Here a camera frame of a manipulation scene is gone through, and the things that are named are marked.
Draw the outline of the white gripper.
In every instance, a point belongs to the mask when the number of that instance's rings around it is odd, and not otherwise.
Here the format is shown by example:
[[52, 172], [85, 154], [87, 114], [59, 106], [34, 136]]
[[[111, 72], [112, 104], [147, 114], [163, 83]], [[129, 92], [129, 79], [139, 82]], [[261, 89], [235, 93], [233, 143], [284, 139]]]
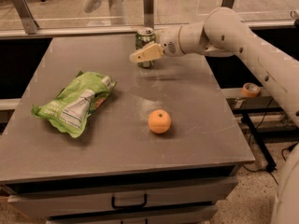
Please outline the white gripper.
[[159, 43], [149, 42], [142, 49], [136, 50], [129, 56], [133, 63], [143, 63], [160, 59], [164, 54], [169, 57], [182, 56], [184, 52], [180, 47], [179, 34], [181, 27], [171, 27], [161, 31]]

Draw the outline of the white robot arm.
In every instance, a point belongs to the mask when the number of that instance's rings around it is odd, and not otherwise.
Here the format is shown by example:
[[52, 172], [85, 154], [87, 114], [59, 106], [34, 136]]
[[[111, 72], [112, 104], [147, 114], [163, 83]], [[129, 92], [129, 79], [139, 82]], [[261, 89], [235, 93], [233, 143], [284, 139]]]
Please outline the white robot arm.
[[[236, 56], [299, 126], [299, 62], [254, 34], [228, 7], [212, 10], [202, 22], [172, 26], [130, 55], [134, 63], [198, 53]], [[254, 201], [248, 193], [237, 203], [222, 202], [211, 224], [299, 224], [299, 148], [287, 158], [274, 200]]]

